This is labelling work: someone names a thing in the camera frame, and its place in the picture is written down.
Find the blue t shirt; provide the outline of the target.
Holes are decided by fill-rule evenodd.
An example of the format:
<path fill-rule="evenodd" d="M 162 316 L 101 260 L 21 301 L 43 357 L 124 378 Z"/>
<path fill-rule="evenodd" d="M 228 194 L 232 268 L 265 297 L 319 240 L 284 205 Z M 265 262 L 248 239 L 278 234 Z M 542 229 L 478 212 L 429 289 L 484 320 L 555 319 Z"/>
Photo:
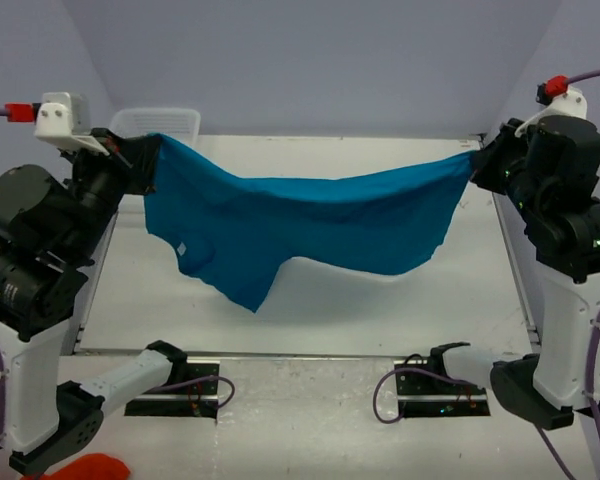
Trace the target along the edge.
<path fill-rule="evenodd" d="M 295 257 L 385 276 L 426 263 L 470 176 L 460 153 L 342 179 L 243 178 L 162 136 L 145 225 L 181 274 L 256 311 Z"/>

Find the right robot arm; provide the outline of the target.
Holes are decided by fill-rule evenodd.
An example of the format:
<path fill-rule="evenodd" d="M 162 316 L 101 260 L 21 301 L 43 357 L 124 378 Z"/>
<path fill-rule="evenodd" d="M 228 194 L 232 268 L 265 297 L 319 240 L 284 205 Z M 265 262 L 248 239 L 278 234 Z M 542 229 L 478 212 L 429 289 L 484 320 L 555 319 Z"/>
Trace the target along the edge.
<path fill-rule="evenodd" d="M 530 126 L 512 118 L 471 165 L 476 186 L 510 200 L 534 247 L 541 349 L 510 355 L 444 344 L 430 352 L 434 372 L 489 389 L 506 411 L 545 430 L 600 414 L 600 132 L 573 116 Z"/>

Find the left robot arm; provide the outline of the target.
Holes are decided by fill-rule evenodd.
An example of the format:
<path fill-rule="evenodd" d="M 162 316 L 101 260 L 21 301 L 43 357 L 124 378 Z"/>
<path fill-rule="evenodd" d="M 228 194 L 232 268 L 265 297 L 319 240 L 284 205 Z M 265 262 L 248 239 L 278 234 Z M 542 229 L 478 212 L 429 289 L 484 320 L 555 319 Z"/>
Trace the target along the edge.
<path fill-rule="evenodd" d="M 58 379 L 85 270 L 124 196 L 154 192 L 162 143 L 106 129 L 92 137 L 94 149 L 62 149 L 67 180 L 34 164 L 0 176 L 0 450 L 30 477 L 80 452 L 110 413 L 186 369 L 182 350 L 156 341 L 94 379 Z"/>

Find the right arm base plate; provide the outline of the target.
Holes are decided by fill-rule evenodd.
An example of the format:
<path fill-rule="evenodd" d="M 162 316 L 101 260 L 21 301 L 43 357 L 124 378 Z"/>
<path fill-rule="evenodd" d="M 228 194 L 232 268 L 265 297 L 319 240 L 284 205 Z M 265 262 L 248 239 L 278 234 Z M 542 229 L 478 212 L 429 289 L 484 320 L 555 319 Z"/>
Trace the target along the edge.
<path fill-rule="evenodd" d="M 417 370 L 423 370 L 442 376 L 439 369 L 429 364 L 428 357 L 413 354 L 396 361 L 394 366 L 409 369 L 409 372 L 394 375 L 402 419 L 487 417 L 491 414 L 485 389 L 417 373 Z"/>

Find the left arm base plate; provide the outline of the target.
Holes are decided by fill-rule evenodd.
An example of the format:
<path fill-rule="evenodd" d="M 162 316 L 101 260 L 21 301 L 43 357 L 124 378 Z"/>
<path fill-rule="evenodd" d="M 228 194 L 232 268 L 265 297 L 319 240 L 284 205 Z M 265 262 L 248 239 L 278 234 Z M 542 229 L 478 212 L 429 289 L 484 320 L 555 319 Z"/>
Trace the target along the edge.
<path fill-rule="evenodd" d="M 145 394 L 128 403 L 126 417 L 217 419 L 218 380 L 181 386 L 162 393 Z"/>

